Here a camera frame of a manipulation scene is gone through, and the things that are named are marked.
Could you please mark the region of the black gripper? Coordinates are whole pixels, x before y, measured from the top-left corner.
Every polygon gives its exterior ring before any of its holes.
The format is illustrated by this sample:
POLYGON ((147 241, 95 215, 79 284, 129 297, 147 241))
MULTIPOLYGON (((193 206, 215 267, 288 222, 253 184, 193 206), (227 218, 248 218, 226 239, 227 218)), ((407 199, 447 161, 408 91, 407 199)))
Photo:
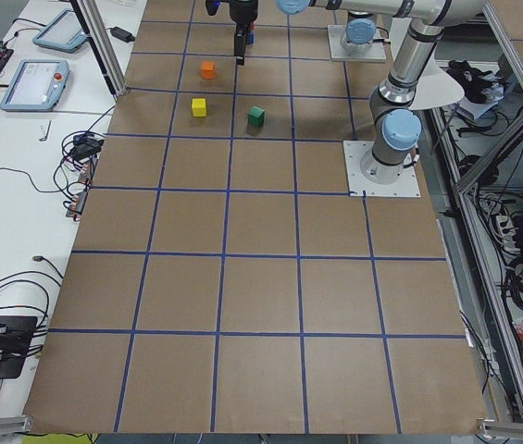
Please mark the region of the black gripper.
POLYGON ((248 26, 240 24, 254 23, 258 16, 257 0, 205 0, 205 9, 209 16, 218 13, 219 5, 229 5, 230 18, 237 24, 234 32, 234 57, 238 66, 243 66, 248 44, 248 26))

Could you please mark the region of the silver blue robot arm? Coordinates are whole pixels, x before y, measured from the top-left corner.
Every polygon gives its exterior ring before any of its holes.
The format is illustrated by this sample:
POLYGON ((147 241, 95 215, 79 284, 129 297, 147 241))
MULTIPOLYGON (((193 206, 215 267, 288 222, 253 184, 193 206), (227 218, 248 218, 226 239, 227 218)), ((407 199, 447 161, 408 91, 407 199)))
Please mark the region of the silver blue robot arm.
POLYGON ((376 38, 377 17, 373 13, 348 11, 347 22, 340 39, 342 49, 347 55, 366 52, 374 43, 389 43, 387 38, 376 38))
POLYGON ((483 1, 278 1, 284 14, 323 7, 380 14, 395 19, 410 18, 388 77, 370 97, 376 140, 361 158, 363 176, 379 184, 392 184, 405 169, 405 157, 417 147, 421 134, 419 118, 409 109, 418 81, 446 27, 461 24, 480 13, 483 1))

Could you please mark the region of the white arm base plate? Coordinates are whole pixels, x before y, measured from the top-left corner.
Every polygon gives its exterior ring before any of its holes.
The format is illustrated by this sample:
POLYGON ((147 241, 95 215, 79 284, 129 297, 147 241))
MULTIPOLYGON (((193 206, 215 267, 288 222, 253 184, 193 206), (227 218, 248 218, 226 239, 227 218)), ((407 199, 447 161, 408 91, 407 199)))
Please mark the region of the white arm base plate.
POLYGON ((384 43, 348 43, 345 31, 345 25, 329 25, 327 28, 332 61, 384 63, 387 60, 384 43))
POLYGON ((384 166, 372 153, 372 141, 344 141, 349 194, 354 197, 419 198, 417 173, 407 154, 399 166, 384 166))

